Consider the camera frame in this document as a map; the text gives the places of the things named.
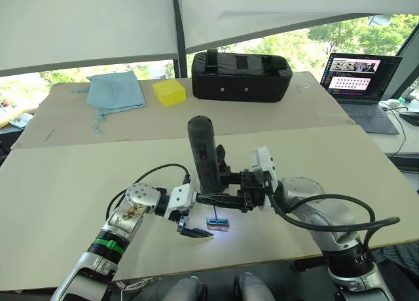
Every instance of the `black cable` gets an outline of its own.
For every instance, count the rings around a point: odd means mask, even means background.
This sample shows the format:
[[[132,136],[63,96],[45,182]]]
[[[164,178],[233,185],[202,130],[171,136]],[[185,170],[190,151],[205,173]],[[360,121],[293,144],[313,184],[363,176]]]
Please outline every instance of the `black cable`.
[[[384,110],[384,112],[386,113],[387,111],[392,111],[392,110],[398,110],[398,109],[407,109],[407,111],[409,111],[408,107],[398,107],[398,108],[383,108],[382,110]]]
[[[139,183],[142,179],[144,179],[146,176],[148,176],[150,173],[153,173],[153,172],[155,172],[155,171],[157,171],[157,170],[159,170],[159,169],[162,169],[162,168],[166,168],[166,167],[179,167],[179,168],[182,168],[184,171],[185,171],[185,173],[186,173],[186,175],[185,175],[185,179],[183,180],[183,182],[184,183],[188,183],[188,182],[185,182],[186,180],[187,180],[187,178],[189,178],[189,182],[191,181],[191,178],[190,178],[190,175],[189,175],[189,171],[188,171],[188,169],[185,167],[185,166],[182,166],[181,164],[166,164],[166,165],[161,165],[161,166],[158,166],[158,167],[155,167],[155,168],[153,168],[152,170],[150,170],[150,171],[148,171],[148,172],[146,172],[146,173],[144,173],[140,178],[138,178],[134,183]]]
[[[367,231],[367,233],[365,234],[365,237],[364,237],[364,248],[367,250],[367,251],[369,251],[369,240],[371,240],[371,238],[372,238],[372,236],[377,232],[377,231],[379,231],[381,228],[376,228],[376,229],[370,229],[370,230],[368,230]]]
[[[364,203],[364,202],[358,200],[357,198],[352,198],[351,196],[340,195],[340,194],[320,194],[320,195],[316,195],[316,196],[311,196],[309,198],[305,198],[305,199],[297,202],[291,208],[291,211],[294,211],[296,208],[298,208],[302,204],[305,204],[305,203],[308,203],[308,202],[311,202],[311,201],[326,200],[326,199],[345,200],[345,201],[349,201],[349,202],[358,204],[361,207],[364,207],[368,211],[369,221],[370,222],[375,221],[375,213],[374,213],[374,210],[371,208],[370,205],[368,205],[367,203]]]
[[[186,184],[186,183],[190,183],[190,181],[191,181],[191,175],[189,175],[189,171],[188,171],[188,169],[185,167],[185,166],[183,166],[183,165],[181,165],[181,164],[165,164],[165,165],[161,165],[161,166],[158,166],[158,167],[155,167],[155,168],[153,168],[152,170],[149,170],[148,172],[146,172],[146,173],[144,173],[140,178],[138,178],[134,183],[139,183],[141,180],[143,180],[146,176],[148,176],[150,173],[153,173],[153,172],[155,172],[155,171],[157,171],[157,170],[160,170],[160,169],[162,169],[162,168],[166,168],[166,167],[179,167],[179,168],[181,168],[181,169],[183,169],[184,171],[185,171],[185,178],[183,179],[183,184]],[[118,201],[118,203],[115,205],[115,208],[117,208],[120,204],[121,204],[121,202],[122,202],[122,200],[124,199],[124,197],[125,197],[125,191],[126,191],[126,189],[125,190],[123,190],[123,191],[121,191],[121,192],[119,192],[112,200],[111,200],[111,202],[109,203],[109,205],[107,206],[107,209],[106,209],[106,219],[108,219],[109,218],[109,214],[110,214],[110,212],[111,212],[111,207],[112,207],[112,204],[113,204],[113,202],[115,202],[115,200],[118,198],[118,197],[120,197],[120,199],[119,199],[119,201]]]
[[[291,211],[294,211],[296,208],[298,208],[298,206],[300,206],[302,204],[305,204],[307,202],[314,201],[314,200],[326,200],[326,199],[346,200],[346,201],[358,204],[358,205],[362,206],[363,208],[365,208],[368,211],[369,221],[370,222],[375,221],[375,213],[374,213],[374,210],[371,208],[370,205],[368,205],[367,203],[362,202],[361,200],[358,200],[357,198],[352,198],[350,196],[340,195],[340,194],[325,194],[325,195],[312,196],[310,198],[306,198],[302,201],[297,202],[291,208]],[[365,234],[364,241],[363,241],[363,245],[364,245],[364,248],[366,250],[369,250],[369,248],[368,248],[369,240],[379,229],[380,228],[367,230],[367,233]]]
[[[370,230],[375,228],[381,228],[384,226],[389,226],[391,224],[396,224],[400,221],[399,217],[390,217],[387,219],[383,219],[381,221],[373,221],[373,222],[366,222],[363,224],[347,224],[347,225],[338,225],[338,226],[320,226],[316,224],[306,224],[305,222],[298,221],[296,219],[292,219],[287,214],[285,214],[282,209],[277,205],[273,193],[268,194],[270,203],[281,218],[285,221],[298,226],[303,229],[313,230],[313,231],[321,231],[321,232],[351,232],[351,231],[358,231],[358,230]]]
[[[121,195],[124,195],[124,193],[125,193],[125,191],[126,191],[126,189],[125,190],[122,190],[122,191],[120,191],[112,200],[111,200],[111,202],[109,203],[109,205],[107,206],[107,209],[106,209],[106,220],[109,218],[109,214],[110,214],[110,212],[111,212],[111,207],[112,207],[112,204],[113,204],[113,202],[115,202],[115,200],[119,197],[119,196],[121,196]]]
[[[214,215],[215,215],[215,220],[218,222],[217,208],[215,208],[215,205],[214,205]]]
[[[406,142],[406,133],[405,133],[405,128],[403,127],[403,124],[400,122],[399,118],[395,115],[394,110],[401,109],[401,108],[406,108],[406,107],[399,107],[399,108],[395,108],[395,107],[392,107],[392,106],[390,106],[390,105],[387,105],[387,104],[386,104],[386,103],[384,103],[383,101],[380,101],[380,102],[381,102],[381,103],[383,103],[383,104],[385,104],[387,107],[389,107],[389,108],[390,108],[390,109],[388,109],[388,111],[391,111],[391,112],[392,112],[393,116],[396,118],[396,120],[397,120],[397,121],[398,121],[398,123],[400,124],[401,131],[403,132],[403,141],[401,142],[399,149],[397,150],[397,152],[395,152],[394,154],[392,154],[392,155],[390,156],[390,157],[394,157],[395,155],[399,154],[399,152],[400,152],[401,148],[403,147],[403,145],[404,145],[404,144],[405,144],[405,142]]]

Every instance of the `computer mouse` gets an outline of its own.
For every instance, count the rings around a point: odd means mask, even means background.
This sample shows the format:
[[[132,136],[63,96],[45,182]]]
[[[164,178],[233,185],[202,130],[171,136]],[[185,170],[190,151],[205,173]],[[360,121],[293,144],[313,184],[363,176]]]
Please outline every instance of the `computer mouse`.
[[[406,120],[408,123],[419,126],[419,113],[414,113],[412,111],[407,111],[405,113],[399,113],[400,118]]]

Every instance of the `bag handle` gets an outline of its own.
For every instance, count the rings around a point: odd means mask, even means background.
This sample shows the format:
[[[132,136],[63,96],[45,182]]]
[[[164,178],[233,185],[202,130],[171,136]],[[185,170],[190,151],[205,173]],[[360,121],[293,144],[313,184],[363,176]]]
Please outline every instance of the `bag handle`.
[[[262,56],[262,65],[269,75],[278,75],[278,71],[287,69],[287,61],[279,56]]]
[[[208,49],[205,61],[205,72],[216,73],[218,71],[218,51],[217,49]]]

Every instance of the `laptop keyboard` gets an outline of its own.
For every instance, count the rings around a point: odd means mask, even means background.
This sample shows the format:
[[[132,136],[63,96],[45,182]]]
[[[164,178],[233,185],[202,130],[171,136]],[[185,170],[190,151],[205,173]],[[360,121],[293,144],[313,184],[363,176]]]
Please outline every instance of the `laptop keyboard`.
[[[375,116],[384,118],[386,114],[378,105],[360,105],[358,103],[340,103],[350,116]]]

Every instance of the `light blue towel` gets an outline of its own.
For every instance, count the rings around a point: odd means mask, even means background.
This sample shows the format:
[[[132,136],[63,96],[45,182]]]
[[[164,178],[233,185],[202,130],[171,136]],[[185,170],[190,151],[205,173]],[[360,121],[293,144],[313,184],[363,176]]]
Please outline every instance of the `light blue towel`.
[[[98,117],[94,131],[100,133],[99,126],[104,115],[119,113],[146,106],[143,92],[133,71],[125,73],[100,74],[88,77],[90,87],[76,92],[88,92],[87,102],[94,108]]]

